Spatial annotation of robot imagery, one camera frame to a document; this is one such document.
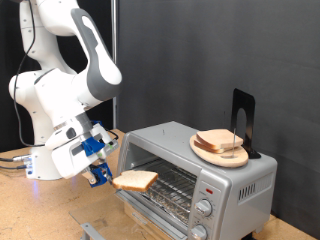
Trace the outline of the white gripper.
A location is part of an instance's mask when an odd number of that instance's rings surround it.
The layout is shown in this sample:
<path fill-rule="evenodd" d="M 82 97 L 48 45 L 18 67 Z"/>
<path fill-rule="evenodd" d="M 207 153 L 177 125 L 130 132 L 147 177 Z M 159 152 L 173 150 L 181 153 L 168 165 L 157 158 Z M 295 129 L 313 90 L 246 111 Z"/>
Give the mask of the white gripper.
<path fill-rule="evenodd" d="M 90 185 L 97 182 L 90 165 L 99 161 L 107 166 L 107 157 L 118 147 L 118 136 L 100 123 L 83 129 L 79 124 L 64 126 L 49 138 L 49 149 L 59 174 L 69 179 L 79 173 Z"/>

